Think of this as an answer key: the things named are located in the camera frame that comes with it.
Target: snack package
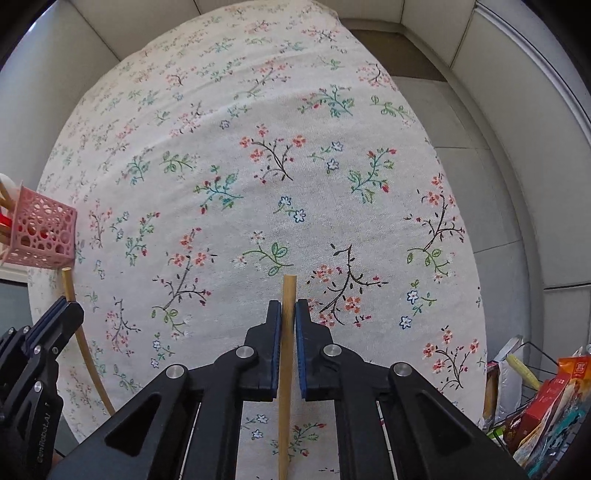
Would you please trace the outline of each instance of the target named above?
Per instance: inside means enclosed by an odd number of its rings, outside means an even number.
[[[576,356],[558,360],[559,371],[556,382],[563,385],[562,394],[552,402],[548,391],[540,390],[538,397],[544,397],[547,409],[537,427],[521,441],[514,459],[523,466],[531,478],[540,478],[558,454],[569,431],[586,411],[591,400],[591,356]],[[541,413],[543,405],[534,412]]]
[[[494,361],[499,364],[498,398],[495,410],[495,423],[503,421],[521,404],[522,379],[519,373],[507,363],[507,355],[514,354],[523,361],[523,337],[518,335],[509,340],[499,351]]]
[[[499,364],[495,361],[486,364],[486,389],[484,393],[484,409],[482,430],[488,431],[495,420],[496,404],[499,394]]]
[[[517,455],[519,451],[522,459],[522,462],[518,462],[520,465],[529,458],[541,435],[550,426],[548,421],[554,419],[554,412],[558,409],[569,380],[570,374],[560,370],[552,380],[544,382],[535,399],[523,412],[511,442],[507,443],[511,453]]]

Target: wooden chopstick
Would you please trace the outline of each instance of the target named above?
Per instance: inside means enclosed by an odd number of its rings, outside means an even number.
[[[0,197],[0,207],[4,207],[9,212],[12,212],[14,205],[6,199]]]
[[[71,267],[66,267],[61,270],[61,279],[63,280],[64,290],[66,291],[66,300],[76,301],[76,293],[74,292],[74,281],[72,279]],[[90,378],[95,385],[96,391],[99,394],[100,399],[103,401],[103,405],[105,406],[107,412],[109,412],[109,415],[113,416],[115,414],[115,409],[113,408],[111,399],[107,395],[103,382],[100,380],[99,373],[96,371],[95,363],[93,362],[92,354],[88,348],[88,342],[86,341],[86,335],[84,334],[82,325],[80,325],[80,328],[78,328],[76,331],[76,341],[78,342],[80,353],[82,353],[82,358],[84,359],[86,369],[90,374]]]
[[[291,373],[293,370],[294,316],[296,312],[295,275],[283,275],[281,302],[281,353],[279,360],[279,480],[287,480],[290,464]]]
[[[3,200],[6,202],[6,205],[4,205],[4,203],[0,202],[0,205],[2,205],[6,210],[14,210],[14,200],[12,199],[12,197],[10,196],[10,194],[8,193],[8,190],[6,189],[6,187],[4,186],[4,184],[2,183],[2,180],[0,180],[0,193],[2,194],[2,196],[4,197]]]

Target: red utensil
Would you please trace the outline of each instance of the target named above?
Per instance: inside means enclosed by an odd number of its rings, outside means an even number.
[[[8,218],[7,216],[3,215],[2,213],[0,213],[0,223],[3,223],[7,227],[12,228],[12,219]]]

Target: blue gripper pad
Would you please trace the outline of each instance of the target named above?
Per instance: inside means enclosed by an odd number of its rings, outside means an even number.
[[[39,319],[39,321],[33,325],[31,330],[29,330],[27,336],[25,337],[25,343],[22,347],[22,351],[25,355],[31,353],[31,349],[35,347],[37,341],[39,340],[39,336],[45,330],[46,326],[54,320],[55,318],[59,317],[62,311],[67,307],[67,300],[64,296],[58,298],[54,304],[49,307],[49,309],[43,314],[43,316]]]
[[[258,353],[255,368],[243,372],[240,388],[248,401],[272,401],[279,384],[279,353],[281,344],[281,303],[271,300],[265,323],[250,327],[244,344]]]
[[[306,299],[295,304],[295,319],[301,397],[307,401],[325,400],[337,380],[319,371],[319,359],[322,349],[333,343],[332,335],[328,327],[312,322]]]
[[[281,304],[275,313],[275,334],[273,337],[273,359],[271,361],[271,390],[273,397],[277,397],[279,387],[279,353],[281,347]]]
[[[306,362],[304,361],[305,352],[304,352],[304,336],[301,330],[301,315],[302,315],[302,305],[300,302],[295,303],[295,342],[297,348],[297,370],[298,375],[300,377],[300,392],[301,397],[306,397]]]

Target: floor tile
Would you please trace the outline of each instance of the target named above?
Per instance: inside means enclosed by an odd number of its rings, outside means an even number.
[[[394,77],[394,82],[427,131],[434,147],[471,148],[472,141],[442,94],[442,82]]]
[[[484,166],[486,178],[492,189],[495,191],[496,206],[503,218],[503,226],[505,228],[507,239],[509,242],[521,240],[521,230],[519,229],[519,223],[517,222],[515,208],[513,207],[511,196],[509,195],[507,185],[496,163],[495,157],[490,150],[477,149],[476,151]]]
[[[373,30],[351,30],[351,33],[391,76],[445,81],[435,65],[404,35]]]
[[[513,336],[529,336],[530,282],[521,241],[479,252],[474,257],[490,359]]]
[[[456,92],[453,91],[452,87],[448,83],[438,83],[437,87],[439,91],[443,94],[443,96],[447,99],[449,105],[452,107],[453,111],[460,119],[460,122],[466,129],[468,136],[470,137],[470,141],[474,148],[488,148],[488,144],[484,136],[482,135],[480,129],[476,125],[476,122],[472,118],[472,115],[468,112],[468,109],[464,106],[460,98],[456,95]]]
[[[488,174],[478,152],[472,148],[436,150],[452,186],[472,250],[479,252],[519,239],[507,234],[506,205],[499,205],[496,198],[496,191],[502,191],[504,184],[497,184],[499,179]]]

